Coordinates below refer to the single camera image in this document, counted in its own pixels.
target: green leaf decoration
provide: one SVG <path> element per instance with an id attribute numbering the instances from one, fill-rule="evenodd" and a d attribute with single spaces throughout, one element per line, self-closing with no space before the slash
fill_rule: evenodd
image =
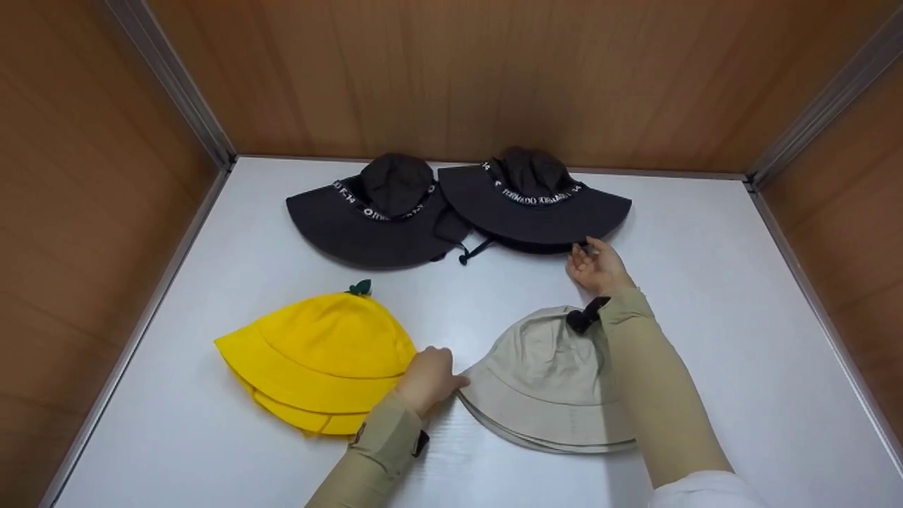
<path id="1" fill-rule="evenodd" d="M 349 287 L 348 291 L 346 291 L 346 293 L 351 293 L 352 295 L 355 295 L 355 296 L 369 295 L 370 290 L 372 288 L 373 288 L 373 282 L 369 278 L 365 278 L 364 280 L 361 280 L 354 286 Z"/>

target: hat crown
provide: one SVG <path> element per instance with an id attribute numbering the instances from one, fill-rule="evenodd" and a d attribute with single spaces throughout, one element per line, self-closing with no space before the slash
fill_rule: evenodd
<path id="1" fill-rule="evenodd" d="M 353 379 L 401 375 L 416 351 L 389 312 L 369 296 L 317 296 L 262 317 L 273 349 L 313 371 Z"/>
<path id="2" fill-rule="evenodd" d="M 586 335 L 565 322 L 575 307 L 541 309 L 509 327 L 487 355 L 488 367 L 508 386 L 557 404 L 591 406 L 614 399 L 601 326 Z"/>
<path id="3" fill-rule="evenodd" d="M 414 209 L 433 184 L 433 170 L 417 157 L 384 154 L 360 172 L 370 205 L 386 217 L 395 218 Z"/>
<path id="4" fill-rule="evenodd" d="M 571 191 L 577 184 L 564 163 L 538 150 L 511 147 L 498 167 L 499 179 L 509 189 L 527 197 L 550 198 Z"/>

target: hand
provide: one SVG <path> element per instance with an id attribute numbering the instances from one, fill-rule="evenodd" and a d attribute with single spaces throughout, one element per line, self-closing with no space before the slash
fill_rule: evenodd
<path id="1" fill-rule="evenodd" d="M 621 289 L 637 287 L 611 245 L 592 237 L 586 237 L 586 242 L 596 253 L 587 254 L 575 243 L 567 257 L 567 273 L 574 282 L 593 296 L 611 296 Z"/>
<path id="2" fill-rule="evenodd" d="M 396 392 L 405 405 L 420 418 L 437 403 L 448 399 L 455 390 L 464 388 L 470 380 L 452 374 L 452 351 L 432 346 L 419 352 L 407 366 L 405 375 L 396 385 Z"/>

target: sleeve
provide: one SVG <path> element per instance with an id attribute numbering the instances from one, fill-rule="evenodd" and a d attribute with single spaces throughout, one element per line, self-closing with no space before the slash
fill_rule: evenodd
<path id="1" fill-rule="evenodd" d="M 693 378 L 638 289 L 600 310 L 620 401 L 655 487 L 695 471 L 730 471 Z"/>
<path id="2" fill-rule="evenodd" d="M 381 508 L 421 443 L 423 422 L 392 391 L 370 412 L 307 508 Z"/>
<path id="3" fill-rule="evenodd" d="M 658 487 L 649 508 L 765 508 L 759 495 L 734 473 L 697 471 Z"/>

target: hat brim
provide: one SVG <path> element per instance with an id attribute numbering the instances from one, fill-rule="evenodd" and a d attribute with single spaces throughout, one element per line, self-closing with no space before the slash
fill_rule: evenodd
<path id="1" fill-rule="evenodd" d="M 453 249 L 472 230 L 438 189 L 416 215 L 401 221 L 367 218 L 331 185 L 297 194 L 285 203 L 295 227 L 313 247 L 363 268 L 423 264 Z"/>
<path id="2" fill-rule="evenodd" d="M 314 413 L 367 413 L 401 376 L 353 379 L 313 371 L 273 349 L 249 325 L 214 341 L 236 374 L 267 397 Z"/>
<path id="3" fill-rule="evenodd" d="M 257 405 L 292 427 L 303 430 L 305 434 L 313 436 L 352 436 L 358 432 L 361 424 L 364 423 L 364 419 L 367 418 L 367 413 L 328 415 L 311 413 L 303 409 L 286 406 L 267 397 L 265 393 L 254 388 L 251 383 L 239 376 L 238 372 L 231 368 L 230 370 Z"/>
<path id="4" fill-rule="evenodd" d="M 505 384 L 484 361 L 462 373 L 470 385 L 461 395 L 480 413 L 516 434 L 568 446 L 596 446 L 634 439 L 619 402 L 597 406 L 555 404 L 529 397 Z"/>
<path id="5" fill-rule="evenodd" d="M 603 238 L 630 212 L 632 201 L 584 188 L 555 204 L 529 206 L 513 202 L 492 183 L 482 166 L 439 170 L 445 198 L 480 230 L 535 245 L 570 245 L 587 236 Z"/>
<path id="6" fill-rule="evenodd" d="M 623 443 L 613 443 L 610 445 L 573 446 L 565 445 L 562 443 L 553 443 L 551 441 L 543 441 L 542 439 L 536 439 L 534 437 L 517 434 L 509 428 L 503 428 L 498 424 L 497 421 L 491 419 L 490 417 L 483 414 L 482 411 L 475 408 L 473 404 L 471 404 L 465 397 L 459 394 L 458 399 L 461 400 L 461 403 L 465 408 L 467 408 L 467 411 L 470 412 L 473 418 L 476 419 L 487 430 L 489 430 L 496 436 L 505 439 L 509 443 L 513 443 L 515 445 L 518 445 L 519 447 L 528 448 L 534 451 L 551 454 L 590 455 L 630 450 L 637 444 L 636 440 L 630 440 Z"/>

